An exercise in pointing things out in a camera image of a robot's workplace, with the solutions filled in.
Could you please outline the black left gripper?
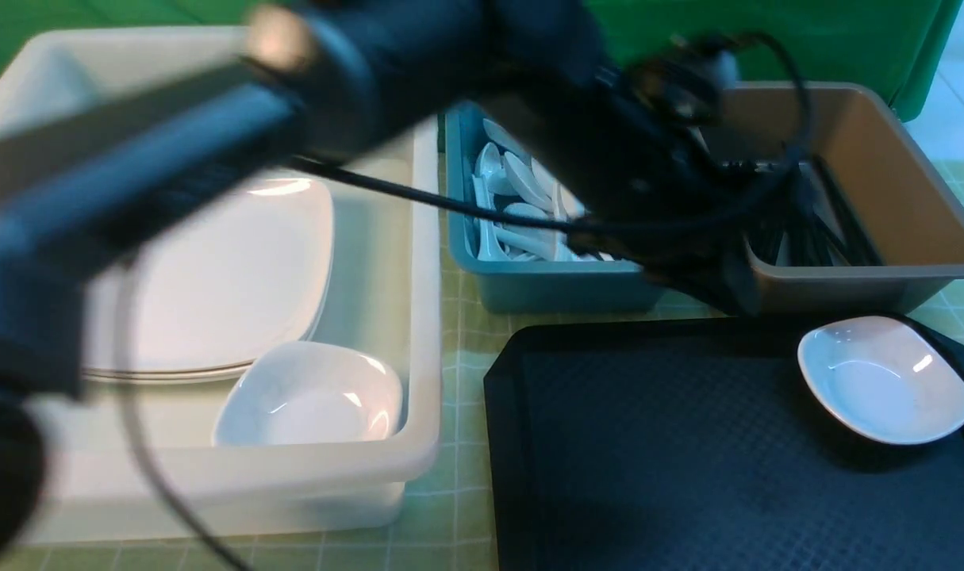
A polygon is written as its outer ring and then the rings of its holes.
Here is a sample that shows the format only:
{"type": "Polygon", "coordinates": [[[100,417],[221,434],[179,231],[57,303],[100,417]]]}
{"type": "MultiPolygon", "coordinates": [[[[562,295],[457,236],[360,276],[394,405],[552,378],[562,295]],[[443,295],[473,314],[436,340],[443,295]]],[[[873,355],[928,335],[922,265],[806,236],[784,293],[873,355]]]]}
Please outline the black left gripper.
{"type": "Polygon", "coordinates": [[[732,48],[668,48],[628,65],[602,52],[507,63],[482,109],[586,207],[576,252],[640,266],[650,282],[731,315],[761,310],[743,232],[764,177],[733,174],[692,134],[738,78],[732,48]]]}

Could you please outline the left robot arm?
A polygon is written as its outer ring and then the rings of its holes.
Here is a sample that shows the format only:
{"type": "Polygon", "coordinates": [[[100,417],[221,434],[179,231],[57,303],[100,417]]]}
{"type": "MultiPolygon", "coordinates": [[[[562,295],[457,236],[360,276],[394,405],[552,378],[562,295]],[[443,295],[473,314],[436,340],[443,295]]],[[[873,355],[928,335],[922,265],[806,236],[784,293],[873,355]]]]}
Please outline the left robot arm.
{"type": "Polygon", "coordinates": [[[482,210],[344,169],[477,102],[586,207],[578,253],[638,264],[720,310],[759,310],[740,235],[775,178],[732,178],[689,130],[720,113],[724,61],[761,30],[613,65],[580,1],[264,3],[242,55],[0,140],[0,555],[43,491],[29,397],[80,388],[86,283],[253,176],[311,173],[439,209],[482,210]]]}

